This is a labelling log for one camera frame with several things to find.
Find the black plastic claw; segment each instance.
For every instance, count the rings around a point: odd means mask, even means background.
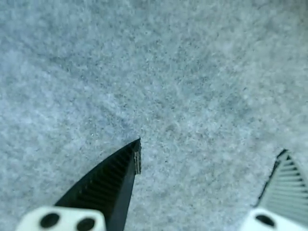
[[[86,174],[55,206],[96,209],[108,231],[124,230],[135,175],[141,172],[141,140],[124,146]]]

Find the screw hole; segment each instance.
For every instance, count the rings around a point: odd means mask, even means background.
[[[60,216],[56,213],[49,213],[40,221],[41,227],[47,229],[58,223]]]
[[[95,220],[92,218],[85,218],[82,219],[78,224],[77,224],[77,230],[78,231],[89,231],[94,227]]]
[[[261,221],[263,224],[266,224],[266,225],[271,226],[273,228],[275,227],[275,222],[266,215],[257,215],[256,219]]]

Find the carpet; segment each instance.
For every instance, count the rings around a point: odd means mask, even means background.
[[[308,174],[304,0],[0,2],[0,226],[141,137],[126,230],[235,231]]]

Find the floor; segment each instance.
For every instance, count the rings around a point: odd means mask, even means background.
[[[141,137],[126,230],[235,231],[308,174],[305,0],[0,1],[0,226]]]

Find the hole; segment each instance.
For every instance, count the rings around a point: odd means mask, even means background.
[[[43,228],[50,228],[58,223],[60,216],[56,213],[49,213],[42,218],[40,225]]]
[[[94,224],[95,224],[94,219],[85,218],[77,224],[77,230],[78,231],[89,231],[94,227]]]
[[[266,215],[257,215],[256,219],[261,221],[263,224],[266,224],[266,225],[271,226],[273,228],[275,227],[274,221]]]

